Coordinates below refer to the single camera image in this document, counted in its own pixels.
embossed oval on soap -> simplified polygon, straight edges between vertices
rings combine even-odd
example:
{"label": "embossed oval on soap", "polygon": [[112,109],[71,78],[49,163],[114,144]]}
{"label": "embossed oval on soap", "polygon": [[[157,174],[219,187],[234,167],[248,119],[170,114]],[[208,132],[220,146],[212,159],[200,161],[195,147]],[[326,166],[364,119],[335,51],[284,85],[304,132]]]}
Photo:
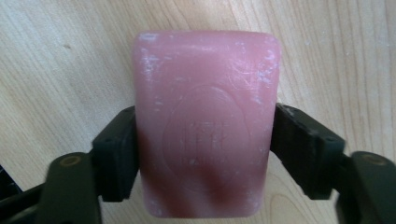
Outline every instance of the embossed oval on soap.
{"label": "embossed oval on soap", "polygon": [[[235,138],[242,140],[236,144]],[[233,97],[205,85],[189,91],[170,117],[163,155],[185,188],[212,192],[241,173],[248,141],[243,111]]]}

wood grain surface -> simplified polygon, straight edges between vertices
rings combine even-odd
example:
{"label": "wood grain surface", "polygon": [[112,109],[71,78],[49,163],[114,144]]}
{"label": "wood grain surface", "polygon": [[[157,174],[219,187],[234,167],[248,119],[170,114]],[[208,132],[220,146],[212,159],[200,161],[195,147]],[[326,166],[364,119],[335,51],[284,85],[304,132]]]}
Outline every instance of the wood grain surface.
{"label": "wood grain surface", "polygon": [[[23,189],[134,104],[132,40],[144,30],[244,30],[283,45],[278,101],[396,160],[396,1],[84,0],[0,2],[0,163]],[[105,223],[336,223],[271,154],[264,207],[236,219],[158,219],[132,198],[102,203]]]}

white residue on soap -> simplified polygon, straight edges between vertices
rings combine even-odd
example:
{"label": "white residue on soap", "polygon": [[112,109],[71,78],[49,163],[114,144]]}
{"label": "white residue on soap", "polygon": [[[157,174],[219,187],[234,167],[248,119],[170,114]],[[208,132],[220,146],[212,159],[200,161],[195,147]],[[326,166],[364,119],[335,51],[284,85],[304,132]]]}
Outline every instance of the white residue on soap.
{"label": "white residue on soap", "polygon": [[155,70],[155,67],[158,66],[158,61],[160,59],[155,55],[145,55],[141,59],[141,63],[143,64],[143,74],[145,74],[149,79],[152,79],[152,73]]}
{"label": "white residue on soap", "polygon": [[267,56],[264,57],[265,60],[267,61],[273,61],[275,59],[275,54],[273,51],[271,51],[270,49],[267,50]]}
{"label": "white residue on soap", "polygon": [[152,33],[145,33],[139,35],[139,40],[147,41],[147,42],[154,42],[157,40],[158,34]]}
{"label": "white residue on soap", "polygon": [[258,71],[257,72],[257,76],[259,77],[259,81],[261,81],[261,82],[263,82],[263,83],[265,83],[267,85],[271,85],[272,82],[271,82],[271,79],[268,76],[270,76],[272,72],[273,72],[272,68],[269,68],[269,69],[264,70],[264,71]]}
{"label": "white residue on soap", "polygon": [[260,99],[259,96],[255,95],[252,99],[252,101],[256,102],[259,105],[262,105],[262,100]]}

soap bar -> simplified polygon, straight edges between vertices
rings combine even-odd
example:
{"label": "soap bar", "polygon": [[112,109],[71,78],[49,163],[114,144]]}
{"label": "soap bar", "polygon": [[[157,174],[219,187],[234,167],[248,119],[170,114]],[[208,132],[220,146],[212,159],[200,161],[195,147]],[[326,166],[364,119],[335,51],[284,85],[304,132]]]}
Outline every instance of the soap bar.
{"label": "soap bar", "polygon": [[280,46],[268,34],[160,31],[133,48],[144,201],[155,217],[262,205]]}

